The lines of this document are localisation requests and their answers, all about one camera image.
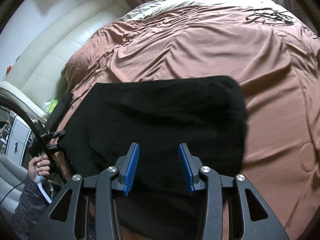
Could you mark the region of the grey patterned sleeve forearm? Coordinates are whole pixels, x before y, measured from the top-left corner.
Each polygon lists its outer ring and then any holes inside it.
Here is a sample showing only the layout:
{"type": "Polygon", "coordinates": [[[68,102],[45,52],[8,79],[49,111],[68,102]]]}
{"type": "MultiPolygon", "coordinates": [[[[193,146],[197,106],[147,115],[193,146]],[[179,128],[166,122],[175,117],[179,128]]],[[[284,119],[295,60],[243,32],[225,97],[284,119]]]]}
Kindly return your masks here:
{"type": "Polygon", "coordinates": [[[9,224],[19,239],[28,239],[35,225],[49,206],[35,181],[27,176],[19,204],[9,224]]]}

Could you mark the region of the person's left hand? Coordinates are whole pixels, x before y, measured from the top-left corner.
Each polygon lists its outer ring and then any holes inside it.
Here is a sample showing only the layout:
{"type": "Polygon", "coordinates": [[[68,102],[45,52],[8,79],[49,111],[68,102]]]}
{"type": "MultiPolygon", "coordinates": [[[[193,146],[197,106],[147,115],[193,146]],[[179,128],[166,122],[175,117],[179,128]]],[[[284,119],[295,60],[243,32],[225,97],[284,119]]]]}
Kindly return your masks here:
{"type": "Polygon", "coordinates": [[[32,180],[35,180],[36,173],[40,176],[47,177],[50,172],[50,160],[46,154],[42,157],[35,157],[29,161],[28,175],[32,180]]]}

